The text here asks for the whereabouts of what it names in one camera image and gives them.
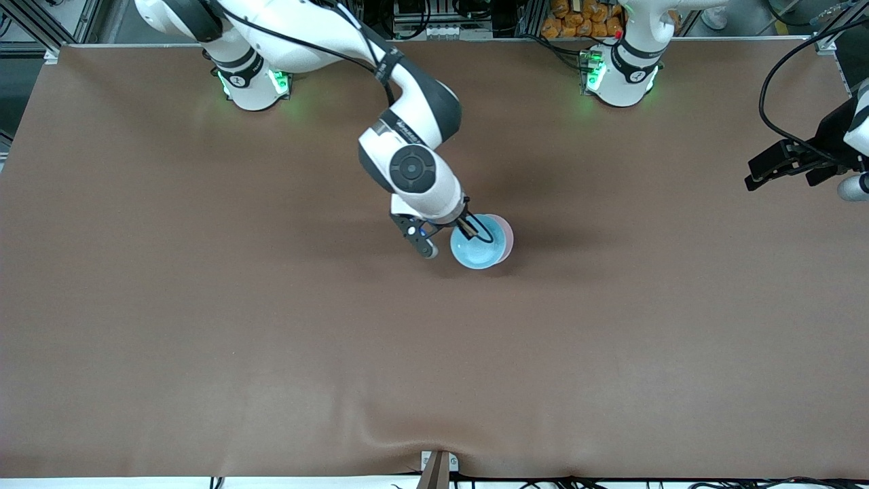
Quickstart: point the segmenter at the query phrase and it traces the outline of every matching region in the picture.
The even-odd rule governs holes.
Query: table surface
[[[439,152],[515,231],[420,259],[357,163],[337,64],[261,113],[197,49],[64,49],[0,178],[0,476],[406,472],[869,478],[869,215],[748,193],[797,42],[678,42],[639,105],[526,43],[402,48],[458,94]],[[846,99],[796,56],[773,120]],[[446,236],[439,243],[446,245]]]

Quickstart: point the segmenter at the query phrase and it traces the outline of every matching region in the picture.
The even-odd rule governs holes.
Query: floor
[[[776,31],[766,2],[786,3],[786,0],[730,0],[728,23],[724,30],[711,30],[698,20],[688,31],[690,37],[774,36],[778,33],[809,34],[810,27]],[[784,15],[787,20],[803,23],[834,5],[837,0],[801,0],[795,10]],[[83,0],[66,0],[71,8]],[[167,36],[151,29],[136,11],[133,0],[104,0],[107,9],[105,25],[96,30],[96,37],[108,44],[192,44],[186,37]],[[20,33],[12,26],[5,39],[0,37],[0,129],[15,133],[30,96],[41,59],[3,59],[3,41],[19,40]],[[837,41],[839,61],[849,85],[854,86],[869,77],[869,29],[849,30]]]

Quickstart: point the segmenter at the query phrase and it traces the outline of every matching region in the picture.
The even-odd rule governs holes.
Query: light blue bowl
[[[474,214],[480,222],[486,226],[486,230],[480,230],[480,236],[483,239],[488,239],[489,232],[492,233],[493,242],[485,243],[478,238],[465,238],[464,234],[458,229],[453,229],[453,235],[449,237],[449,249],[453,252],[453,256],[462,265],[474,270],[482,270],[498,263],[501,256],[507,249],[507,237],[504,235],[504,230],[497,221],[486,214]],[[478,224],[473,219],[468,222],[477,227]]]

